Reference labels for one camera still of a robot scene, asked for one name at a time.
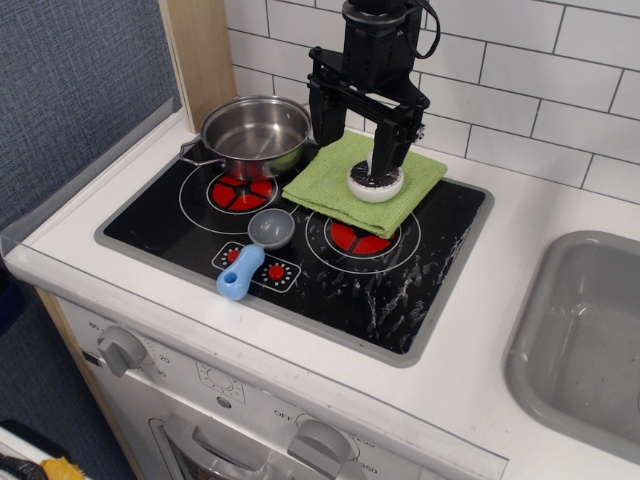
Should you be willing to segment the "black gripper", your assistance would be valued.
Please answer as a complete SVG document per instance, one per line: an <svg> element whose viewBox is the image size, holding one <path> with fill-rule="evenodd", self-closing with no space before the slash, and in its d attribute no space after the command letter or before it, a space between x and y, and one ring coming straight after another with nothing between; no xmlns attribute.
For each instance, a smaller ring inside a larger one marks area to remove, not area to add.
<svg viewBox="0 0 640 480"><path fill-rule="evenodd" d="M342 51L319 46L309 51L313 137L319 147L340 140L348 110L378 123L371 175L382 177L402 165L429 106L409 78L420 57L421 16L346 14L344 18Z"/></svg>

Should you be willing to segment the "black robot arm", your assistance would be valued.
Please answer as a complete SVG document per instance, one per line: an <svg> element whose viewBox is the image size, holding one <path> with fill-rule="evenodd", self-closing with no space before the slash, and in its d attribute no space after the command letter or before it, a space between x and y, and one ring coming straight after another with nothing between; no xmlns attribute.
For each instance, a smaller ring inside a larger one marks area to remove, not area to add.
<svg viewBox="0 0 640 480"><path fill-rule="evenodd" d="M410 73L435 53L440 20L427 1L346 1L342 15L343 49L309 52L313 136L321 147L339 140L348 111L375 122L370 175L381 178L402 165L423 129L430 101Z"/></svg>

